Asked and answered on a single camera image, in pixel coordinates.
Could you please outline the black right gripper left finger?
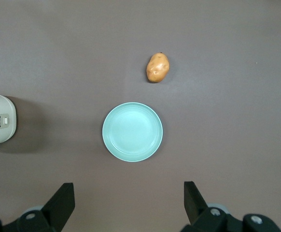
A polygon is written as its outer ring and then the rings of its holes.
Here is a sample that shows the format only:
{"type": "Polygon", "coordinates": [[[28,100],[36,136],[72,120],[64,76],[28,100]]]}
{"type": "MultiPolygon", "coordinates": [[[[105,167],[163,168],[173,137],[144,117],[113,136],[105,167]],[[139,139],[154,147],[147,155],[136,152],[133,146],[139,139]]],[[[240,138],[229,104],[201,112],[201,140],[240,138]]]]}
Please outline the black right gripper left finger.
{"type": "Polygon", "coordinates": [[[17,231],[60,232],[74,209],[74,185],[64,183],[41,209],[27,211],[16,221],[17,231]]]}

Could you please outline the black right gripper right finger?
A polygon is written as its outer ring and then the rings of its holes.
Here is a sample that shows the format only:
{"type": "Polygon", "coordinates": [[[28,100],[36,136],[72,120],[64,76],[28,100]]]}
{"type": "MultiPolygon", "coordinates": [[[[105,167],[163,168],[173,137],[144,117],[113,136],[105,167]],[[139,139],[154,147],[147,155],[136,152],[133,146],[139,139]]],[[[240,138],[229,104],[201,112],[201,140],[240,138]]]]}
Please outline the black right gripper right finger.
{"type": "Polygon", "coordinates": [[[260,214],[246,214],[236,219],[222,207],[208,206],[193,181],[184,182],[184,208],[190,224],[183,232],[280,232],[270,218],[260,214]]]}

